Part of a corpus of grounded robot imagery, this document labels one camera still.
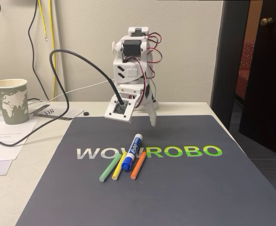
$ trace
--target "paper cup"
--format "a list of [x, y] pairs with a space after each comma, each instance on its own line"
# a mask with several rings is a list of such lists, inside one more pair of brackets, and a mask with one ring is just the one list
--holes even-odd
[[0, 80], [0, 109], [8, 125], [28, 121], [27, 81], [24, 79]]

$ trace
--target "gray mat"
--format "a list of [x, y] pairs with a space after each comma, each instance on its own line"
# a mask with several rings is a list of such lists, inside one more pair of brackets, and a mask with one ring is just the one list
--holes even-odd
[[[104, 149], [121, 153], [136, 133], [162, 157], [146, 158], [136, 180], [122, 171], [100, 182], [114, 155]], [[75, 118], [17, 225], [276, 226], [276, 190], [212, 116], [158, 116], [155, 128], [148, 117]]]

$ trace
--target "door knob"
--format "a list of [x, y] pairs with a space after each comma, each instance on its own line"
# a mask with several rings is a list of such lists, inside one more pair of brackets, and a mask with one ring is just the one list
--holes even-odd
[[272, 18], [263, 18], [261, 21], [260, 21], [260, 25], [261, 26], [266, 26], [267, 24], [272, 24], [273, 23], [273, 20]]

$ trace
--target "blue marker cap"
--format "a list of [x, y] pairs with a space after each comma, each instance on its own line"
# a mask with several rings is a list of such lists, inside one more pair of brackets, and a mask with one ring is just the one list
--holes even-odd
[[130, 157], [125, 158], [122, 163], [122, 169], [125, 171], [130, 170], [130, 166], [131, 166], [132, 162], [133, 162], [132, 158], [130, 158]]

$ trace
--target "green chalk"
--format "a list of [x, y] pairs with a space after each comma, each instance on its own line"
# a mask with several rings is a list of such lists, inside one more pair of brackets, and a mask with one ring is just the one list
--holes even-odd
[[119, 162], [119, 160], [121, 159], [121, 154], [118, 153], [115, 158], [113, 159], [113, 161], [110, 163], [110, 165], [106, 168], [106, 170], [103, 172], [103, 174], [100, 176], [99, 180], [101, 182], [104, 182], [105, 179], [107, 178], [107, 176], [111, 173], [111, 171], [114, 169], [114, 167], [116, 166], [116, 164]]

